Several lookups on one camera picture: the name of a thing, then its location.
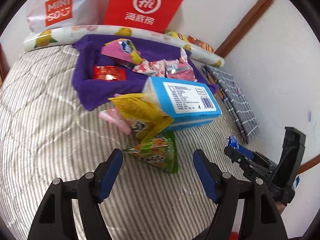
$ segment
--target red paper bag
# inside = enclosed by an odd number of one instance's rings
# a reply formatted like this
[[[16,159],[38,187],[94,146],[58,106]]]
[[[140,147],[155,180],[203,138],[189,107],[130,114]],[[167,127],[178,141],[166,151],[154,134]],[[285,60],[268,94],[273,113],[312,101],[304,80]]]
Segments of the red paper bag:
[[[103,24],[163,33],[183,0],[110,0]]]
[[[71,19],[72,0],[49,0],[45,2],[45,26]]]

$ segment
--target green snack package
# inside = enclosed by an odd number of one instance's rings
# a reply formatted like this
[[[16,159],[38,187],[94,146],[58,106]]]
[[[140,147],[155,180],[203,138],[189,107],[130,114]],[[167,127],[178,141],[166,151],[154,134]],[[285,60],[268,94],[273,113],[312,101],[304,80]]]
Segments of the green snack package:
[[[166,131],[135,147],[124,149],[122,152],[170,173],[178,172],[178,155],[174,131]]]

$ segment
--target yellow snack package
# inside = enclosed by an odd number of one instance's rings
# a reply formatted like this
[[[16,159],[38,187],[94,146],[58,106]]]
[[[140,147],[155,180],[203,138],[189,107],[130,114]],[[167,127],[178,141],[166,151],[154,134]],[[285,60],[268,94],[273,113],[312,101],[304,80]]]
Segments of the yellow snack package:
[[[155,137],[173,122],[170,116],[143,94],[126,94],[109,100],[118,108],[141,142]]]

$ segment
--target purple cloth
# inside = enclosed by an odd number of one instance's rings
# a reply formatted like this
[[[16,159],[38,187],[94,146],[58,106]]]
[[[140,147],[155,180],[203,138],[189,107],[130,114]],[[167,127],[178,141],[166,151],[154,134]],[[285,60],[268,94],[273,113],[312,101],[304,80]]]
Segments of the purple cloth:
[[[125,38],[130,39],[135,45],[137,51],[141,52],[141,57],[148,61],[173,60],[180,57],[180,48],[162,44],[155,41],[138,39],[133,37],[123,37],[117,35],[88,34],[75,42],[72,47],[80,52],[76,69],[72,78],[72,85],[78,93],[81,104],[88,111],[92,111],[100,105],[108,102],[108,98],[113,97],[115,93],[129,94],[141,93],[148,76],[135,73],[131,69],[125,68],[127,76],[126,81],[93,80],[93,65],[115,65],[111,57],[102,55],[101,48],[105,43]],[[200,83],[206,83],[204,77],[191,62],[190,52],[186,51],[189,64],[193,67],[195,77]],[[214,94],[218,90],[215,84],[207,84]]]

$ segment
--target bed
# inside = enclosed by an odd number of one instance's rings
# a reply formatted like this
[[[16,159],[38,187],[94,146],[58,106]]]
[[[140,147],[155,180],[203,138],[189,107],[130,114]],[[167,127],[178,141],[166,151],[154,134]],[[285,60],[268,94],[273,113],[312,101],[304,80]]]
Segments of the bed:
[[[24,52],[0,89],[0,216],[16,239],[27,239],[36,210],[51,181],[80,178],[105,161],[114,148],[134,144],[98,118],[110,103],[88,112],[71,85],[79,53],[70,45]],[[201,62],[193,61],[200,70]],[[124,155],[110,197],[100,209],[113,239],[193,239],[212,220],[192,163],[201,148],[210,161],[237,179],[239,166],[224,155],[227,138],[241,136],[219,97],[223,115],[211,124],[176,132],[178,174]],[[85,239],[73,201],[76,230]]]

